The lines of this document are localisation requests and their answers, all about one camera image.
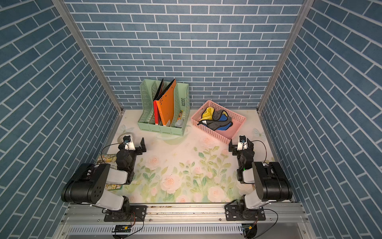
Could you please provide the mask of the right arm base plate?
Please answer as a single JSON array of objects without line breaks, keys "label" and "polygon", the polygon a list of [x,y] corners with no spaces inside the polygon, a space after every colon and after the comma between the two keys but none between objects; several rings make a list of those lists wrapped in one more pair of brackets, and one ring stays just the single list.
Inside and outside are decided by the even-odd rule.
[{"label": "right arm base plate", "polygon": [[263,210],[250,210],[240,208],[237,204],[226,204],[224,206],[227,221],[265,221],[265,213]]}]

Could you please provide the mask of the yellow dishcloth black trim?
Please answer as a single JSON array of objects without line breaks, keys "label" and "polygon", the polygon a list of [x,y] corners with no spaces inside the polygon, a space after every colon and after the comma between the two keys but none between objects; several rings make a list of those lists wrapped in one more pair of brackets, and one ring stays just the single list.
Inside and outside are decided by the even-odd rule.
[{"label": "yellow dishcloth black trim", "polygon": [[202,118],[200,119],[200,122],[207,121],[226,121],[228,120],[228,113],[225,110],[216,110],[213,107],[208,107],[202,114]]}]

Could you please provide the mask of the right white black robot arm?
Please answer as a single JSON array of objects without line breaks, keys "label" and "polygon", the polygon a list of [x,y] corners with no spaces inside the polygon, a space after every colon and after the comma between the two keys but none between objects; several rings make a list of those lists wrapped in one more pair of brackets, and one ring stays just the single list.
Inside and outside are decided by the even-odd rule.
[{"label": "right white black robot arm", "polygon": [[280,163],[255,161],[252,141],[242,135],[238,144],[229,143],[228,151],[237,157],[236,176],[240,184],[255,187],[253,192],[243,195],[239,200],[242,212],[252,212],[273,202],[292,199],[292,187]]}]

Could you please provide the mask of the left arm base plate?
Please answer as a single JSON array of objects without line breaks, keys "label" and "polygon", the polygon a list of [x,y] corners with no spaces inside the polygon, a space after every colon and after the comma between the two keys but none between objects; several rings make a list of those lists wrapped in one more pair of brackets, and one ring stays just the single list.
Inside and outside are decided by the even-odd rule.
[{"label": "left arm base plate", "polygon": [[122,207],[118,211],[107,210],[105,213],[105,222],[144,222],[147,212],[145,205],[130,205],[127,208]]}]

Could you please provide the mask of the blue grey dishcloth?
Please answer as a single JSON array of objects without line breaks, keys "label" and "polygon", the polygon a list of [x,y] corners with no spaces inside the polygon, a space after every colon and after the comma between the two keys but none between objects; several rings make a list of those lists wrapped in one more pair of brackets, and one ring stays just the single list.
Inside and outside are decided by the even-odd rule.
[{"label": "blue grey dishcloth", "polygon": [[201,123],[213,131],[225,131],[233,126],[232,118],[225,110],[215,111],[212,115],[212,119],[202,120]]}]

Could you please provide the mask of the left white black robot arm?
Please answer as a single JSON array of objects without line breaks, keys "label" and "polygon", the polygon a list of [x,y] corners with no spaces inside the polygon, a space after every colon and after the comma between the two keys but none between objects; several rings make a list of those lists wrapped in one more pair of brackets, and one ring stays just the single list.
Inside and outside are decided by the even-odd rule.
[{"label": "left white black robot arm", "polygon": [[106,209],[108,212],[130,213],[129,200],[125,196],[115,195],[105,186],[128,185],[133,181],[136,158],[147,151],[144,139],[140,146],[133,144],[132,136],[123,137],[116,154],[117,169],[109,163],[83,163],[79,166],[61,192],[63,202],[89,204]]}]

